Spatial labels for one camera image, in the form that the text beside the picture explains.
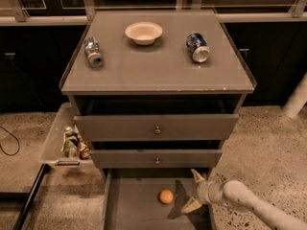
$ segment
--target cabinet top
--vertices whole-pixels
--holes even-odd
[[[125,35],[128,25],[144,21],[163,29],[150,46],[139,46]],[[186,47],[191,33],[200,33],[207,42],[208,61],[192,60]],[[251,93],[254,89],[252,75],[212,11],[98,11],[85,37],[89,36],[99,42],[105,64],[91,68],[82,47],[61,88],[64,94]]]

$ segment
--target white pipe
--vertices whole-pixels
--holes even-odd
[[[295,92],[291,95],[282,111],[289,117],[294,118],[301,108],[307,103],[307,73],[298,84]]]
[[[288,12],[217,13],[216,16],[221,23],[307,21],[307,12],[304,12],[299,18],[293,18]]]

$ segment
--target drawer knob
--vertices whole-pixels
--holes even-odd
[[[160,164],[160,159],[159,159],[158,157],[156,157],[154,163],[155,163],[156,165],[159,165],[159,164]]]
[[[156,126],[156,127],[155,127],[155,130],[154,130],[154,134],[159,135],[159,134],[161,134],[161,133],[162,133],[162,130],[160,129],[160,127],[159,127],[159,126]]]

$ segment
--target black cabinet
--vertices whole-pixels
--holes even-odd
[[[0,111],[56,111],[59,80],[84,26],[0,28]]]
[[[284,104],[307,70],[307,23],[226,24],[257,80],[244,105]]]

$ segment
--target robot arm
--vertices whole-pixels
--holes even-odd
[[[237,180],[226,183],[206,181],[192,170],[198,183],[198,198],[190,198],[182,208],[182,213],[196,210],[202,204],[217,203],[238,211],[251,211],[272,230],[306,230],[307,223],[287,215],[266,201],[256,196],[245,184]]]

